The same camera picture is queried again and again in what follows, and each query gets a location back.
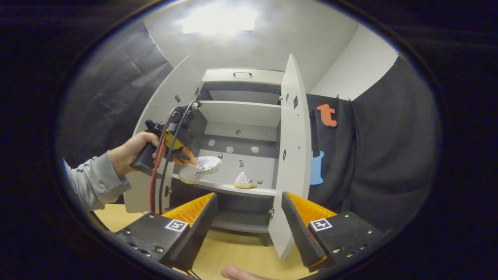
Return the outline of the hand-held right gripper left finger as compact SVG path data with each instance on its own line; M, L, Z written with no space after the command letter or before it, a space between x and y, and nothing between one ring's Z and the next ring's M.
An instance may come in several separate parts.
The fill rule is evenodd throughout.
M116 232L117 238L163 265L189 272L218 212L208 193L165 214L144 214Z

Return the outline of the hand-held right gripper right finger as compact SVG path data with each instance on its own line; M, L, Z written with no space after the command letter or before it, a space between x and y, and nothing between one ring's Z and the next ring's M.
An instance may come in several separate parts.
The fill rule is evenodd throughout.
M388 234L352 212L336 214L287 191L281 207L301 261L310 272L359 259Z

